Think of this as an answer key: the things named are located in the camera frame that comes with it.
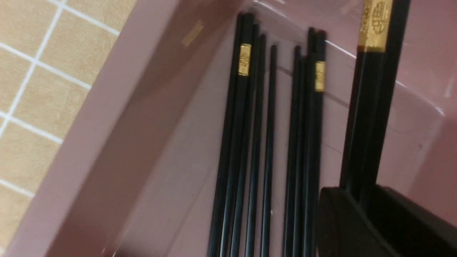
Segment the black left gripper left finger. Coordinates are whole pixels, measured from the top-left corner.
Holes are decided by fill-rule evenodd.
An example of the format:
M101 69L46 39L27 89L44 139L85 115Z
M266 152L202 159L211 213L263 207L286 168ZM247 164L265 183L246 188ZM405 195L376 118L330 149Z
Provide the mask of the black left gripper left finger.
M345 190L323 187L316 225L320 257L400 257Z

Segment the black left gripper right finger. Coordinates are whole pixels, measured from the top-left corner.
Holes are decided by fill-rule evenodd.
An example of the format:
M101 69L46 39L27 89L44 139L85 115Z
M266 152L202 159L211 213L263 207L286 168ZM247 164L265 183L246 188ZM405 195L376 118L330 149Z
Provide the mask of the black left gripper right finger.
M375 186L368 216L402 257L457 255L456 227L390 187Z

